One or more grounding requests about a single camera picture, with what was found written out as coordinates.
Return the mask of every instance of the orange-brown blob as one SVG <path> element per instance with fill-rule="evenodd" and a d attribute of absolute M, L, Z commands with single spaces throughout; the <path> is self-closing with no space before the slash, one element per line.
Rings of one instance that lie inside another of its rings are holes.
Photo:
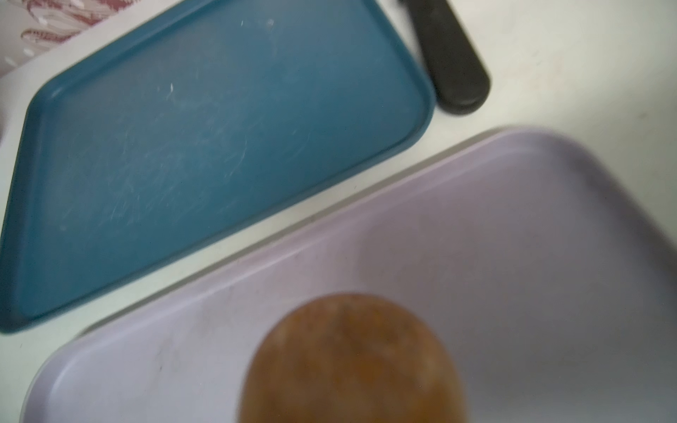
<path fill-rule="evenodd" d="M 257 351 L 239 423 L 465 423 L 442 344 L 383 298 L 337 294 L 282 319 Z"/>

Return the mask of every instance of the white countertop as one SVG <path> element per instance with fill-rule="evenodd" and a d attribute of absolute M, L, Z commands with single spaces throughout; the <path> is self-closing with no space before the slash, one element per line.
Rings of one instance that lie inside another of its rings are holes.
<path fill-rule="evenodd" d="M 175 3 L 143 0 L 0 79 L 0 204 L 37 89 Z M 397 0 L 380 3 L 416 49 Z M 85 328 L 488 129 L 540 125 L 578 139 L 677 240 L 677 2 L 455 0 L 454 7 L 492 75 L 479 111 L 456 117 L 437 110 L 404 153 L 86 305 L 0 335 L 0 422 L 19 420 L 41 364 Z"/>

